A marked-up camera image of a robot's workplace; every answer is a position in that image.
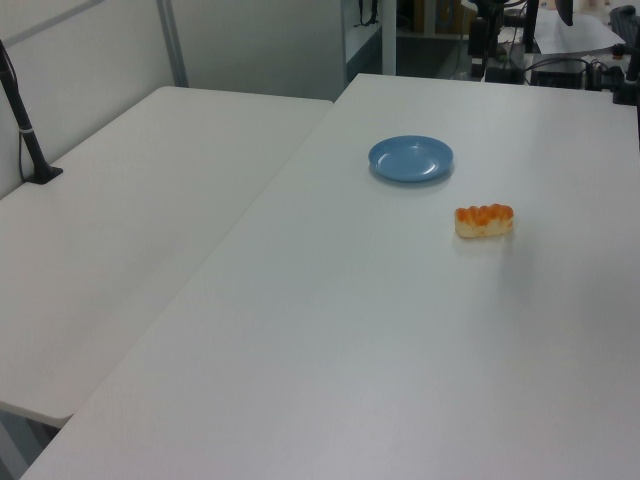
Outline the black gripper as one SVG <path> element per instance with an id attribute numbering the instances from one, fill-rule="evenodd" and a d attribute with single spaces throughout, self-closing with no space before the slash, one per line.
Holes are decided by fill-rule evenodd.
<path id="1" fill-rule="evenodd" d="M 470 22 L 468 35 L 468 55 L 471 56 L 472 78 L 484 78 L 486 70 L 488 22 L 484 18 L 475 18 Z"/>

